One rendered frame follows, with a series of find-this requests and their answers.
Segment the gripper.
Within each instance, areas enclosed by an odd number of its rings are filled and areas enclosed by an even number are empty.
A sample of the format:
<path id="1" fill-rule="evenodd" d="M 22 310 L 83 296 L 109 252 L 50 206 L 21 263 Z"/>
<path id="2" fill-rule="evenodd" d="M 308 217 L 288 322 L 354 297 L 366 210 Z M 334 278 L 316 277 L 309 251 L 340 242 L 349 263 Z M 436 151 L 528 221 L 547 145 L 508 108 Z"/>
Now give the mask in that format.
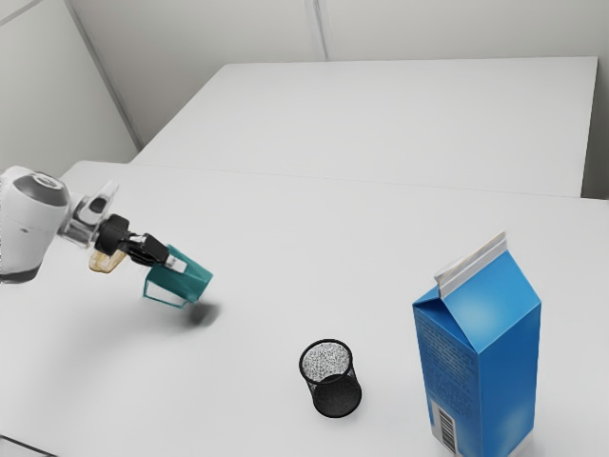
<path id="1" fill-rule="evenodd" d="M 143 235 L 139 246 L 137 242 L 131 240 L 134 233 L 128 228 L 128 219 L 118 214 L 111 214 L 98 228 L 94 248 L 105 255 L 113 255 L 116 250 L 123 249 L 138 265 L 161 266 L 177 273 L 186 272 L 187 263 L 170 254 L 168 246 L 148 233 Z"/>

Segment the teal faceted mug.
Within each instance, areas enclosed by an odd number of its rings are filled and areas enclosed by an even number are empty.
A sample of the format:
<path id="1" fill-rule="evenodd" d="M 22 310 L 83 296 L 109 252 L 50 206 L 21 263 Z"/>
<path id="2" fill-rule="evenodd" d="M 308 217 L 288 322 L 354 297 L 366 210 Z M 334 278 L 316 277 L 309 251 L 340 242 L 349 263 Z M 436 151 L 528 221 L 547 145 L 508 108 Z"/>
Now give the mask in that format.
<path id="1" fill-rule="evenodd" d="M 175 308 L 195 304 L 213 274 L 172 245 L 164 264 L 153 265 L 144 282 L 143 296 Z"/>

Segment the black mesh pen holder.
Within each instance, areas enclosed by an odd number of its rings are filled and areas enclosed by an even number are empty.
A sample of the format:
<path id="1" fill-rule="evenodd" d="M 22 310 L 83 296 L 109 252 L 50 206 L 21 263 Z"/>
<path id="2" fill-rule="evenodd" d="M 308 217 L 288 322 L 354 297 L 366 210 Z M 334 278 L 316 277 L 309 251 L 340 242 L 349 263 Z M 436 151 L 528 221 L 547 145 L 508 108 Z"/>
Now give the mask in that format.
<path id="1" fill-rule="evenodd" d="M 299 371 L 314 408 L 324 417 L 344 418 L 360 405 L 363 391 L 344 342 L 326 338 L 310 344 L 301 354 Z"/>

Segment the blue milk carton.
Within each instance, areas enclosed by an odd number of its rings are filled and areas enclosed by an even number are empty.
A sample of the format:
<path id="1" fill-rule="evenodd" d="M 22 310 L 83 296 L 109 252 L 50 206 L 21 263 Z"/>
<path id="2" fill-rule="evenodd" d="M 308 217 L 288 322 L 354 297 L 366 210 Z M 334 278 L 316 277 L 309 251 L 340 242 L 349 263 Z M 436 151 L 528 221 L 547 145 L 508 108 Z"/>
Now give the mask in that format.
<path id="1" fill-rule="evenodd" d="M 433 436 L 452 457 L 517 457 L 535 422 L 541 300 L 501 232 L 413 305 Z"/>

